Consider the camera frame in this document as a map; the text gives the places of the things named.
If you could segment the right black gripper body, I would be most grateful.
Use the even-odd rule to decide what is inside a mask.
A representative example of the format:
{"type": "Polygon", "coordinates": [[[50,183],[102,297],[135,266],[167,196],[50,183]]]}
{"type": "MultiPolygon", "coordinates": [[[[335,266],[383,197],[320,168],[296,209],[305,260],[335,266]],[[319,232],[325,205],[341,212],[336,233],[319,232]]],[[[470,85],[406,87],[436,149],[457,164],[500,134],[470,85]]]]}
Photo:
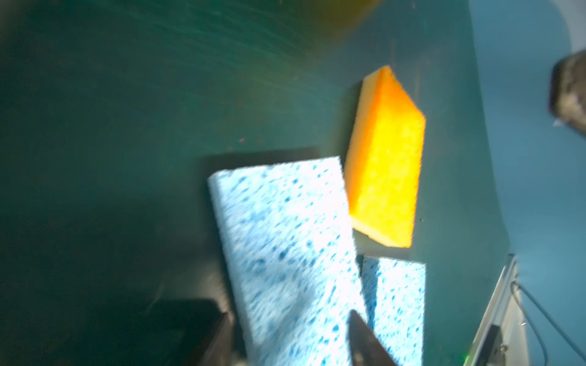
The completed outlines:
{"type": "Polygon", "coordinates": [[[549,87],[549,111],[558,124],[585,137],[585,50],[554,65],[549,87]]]}

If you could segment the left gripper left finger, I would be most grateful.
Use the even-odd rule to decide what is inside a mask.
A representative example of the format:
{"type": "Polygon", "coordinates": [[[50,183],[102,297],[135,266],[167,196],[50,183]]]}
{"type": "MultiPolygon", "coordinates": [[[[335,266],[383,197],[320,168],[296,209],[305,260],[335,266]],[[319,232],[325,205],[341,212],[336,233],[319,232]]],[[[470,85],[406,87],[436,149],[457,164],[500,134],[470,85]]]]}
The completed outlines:
{"type": "Polygon", "coordinates": [[[153,305],[154,328],[177,330],[181,339],[171,365],[230,365],[234,324],[212,299],[164,300],[153,305]]]}

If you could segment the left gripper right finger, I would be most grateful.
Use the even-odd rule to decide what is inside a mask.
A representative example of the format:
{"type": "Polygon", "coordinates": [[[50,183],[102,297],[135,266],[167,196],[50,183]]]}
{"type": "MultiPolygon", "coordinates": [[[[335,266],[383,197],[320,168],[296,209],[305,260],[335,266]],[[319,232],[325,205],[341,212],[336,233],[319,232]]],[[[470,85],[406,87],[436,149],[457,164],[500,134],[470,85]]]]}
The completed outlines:
{"type": "Polygon", "coordinates": [[[349,349],[353,366],[397,366],[363,318],[349,313],[349,349]]]}

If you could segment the blue sponge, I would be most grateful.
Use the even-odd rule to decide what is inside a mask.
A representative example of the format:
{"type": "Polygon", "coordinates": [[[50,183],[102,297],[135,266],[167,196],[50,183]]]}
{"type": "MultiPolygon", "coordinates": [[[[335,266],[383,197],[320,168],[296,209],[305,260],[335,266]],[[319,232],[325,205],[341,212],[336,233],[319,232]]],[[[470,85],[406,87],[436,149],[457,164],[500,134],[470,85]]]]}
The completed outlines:
{"type": "Polygon", "coordinates": [[[422,365],[427,267],[401,259],[363,259],[368,325],[399,365],[422,365]]]}
{"type": "Polygon", "coordinates": [[[340,159],[208,180],[251,365],[348,365],[365,301],[340,159]]]}

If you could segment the orange sponge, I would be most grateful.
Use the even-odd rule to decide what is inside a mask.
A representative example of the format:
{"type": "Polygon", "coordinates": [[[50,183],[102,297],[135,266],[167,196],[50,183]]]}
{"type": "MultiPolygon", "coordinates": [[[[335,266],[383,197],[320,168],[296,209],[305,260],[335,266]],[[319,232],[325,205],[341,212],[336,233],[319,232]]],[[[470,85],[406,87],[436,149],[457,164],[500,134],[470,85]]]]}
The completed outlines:
{"type": "Polygon", "coordinates": [[[412,245],[425,128],[390,66],[363,79],[343,176],[353,228],[383,246],[412,245]]]}

